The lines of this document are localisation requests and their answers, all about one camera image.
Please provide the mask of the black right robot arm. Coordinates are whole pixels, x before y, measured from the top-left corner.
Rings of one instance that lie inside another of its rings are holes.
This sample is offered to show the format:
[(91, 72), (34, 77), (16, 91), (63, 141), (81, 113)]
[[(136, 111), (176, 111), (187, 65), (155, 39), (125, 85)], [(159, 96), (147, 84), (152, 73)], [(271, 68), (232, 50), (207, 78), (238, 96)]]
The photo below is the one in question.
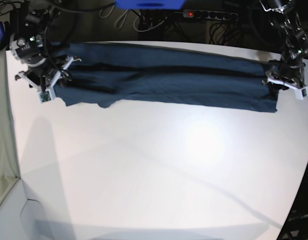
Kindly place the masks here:
[(77, 56), (59, 55), (70, 47), (68, 40), (77, 26), (75, 17), (69, 32), (57, 45), (49, 40), (49, 31), (61, 11), (49, 6), (47, 9), (29, 10), (19, 30), (10, 36), (9, 50), (12, 56), (27, 65), (26, 71), (20, 71), (14, 79), (25, 80), (38, 95), (47, 101), (55, 97), (54, 86), (59, 80), (70, 81), (68, 68), (74, 62), (80, 62)]

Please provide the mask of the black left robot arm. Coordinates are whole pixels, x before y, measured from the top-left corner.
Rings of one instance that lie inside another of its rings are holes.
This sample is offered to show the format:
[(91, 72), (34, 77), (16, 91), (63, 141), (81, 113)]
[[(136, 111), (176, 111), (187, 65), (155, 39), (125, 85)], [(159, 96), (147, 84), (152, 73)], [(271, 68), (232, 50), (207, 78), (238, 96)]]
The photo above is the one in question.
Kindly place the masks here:
[(280, 60), (270, 60), (271, 66), (265, 72), (264, 84), (279, 86), (282, 90), (292, 89), (295, 97), (303, 100), (308, 97), (308, 86), (305, 84), (305, 67), (303, 59), (308, 57), (308, 36), (303, 30), (294, 0), (254, 0), (248, 10), (250, 26), (256, 37), (265, 42), (252, 20), (256, 5), (269, 15), (269, 23), (280, 38), (282, 53)]

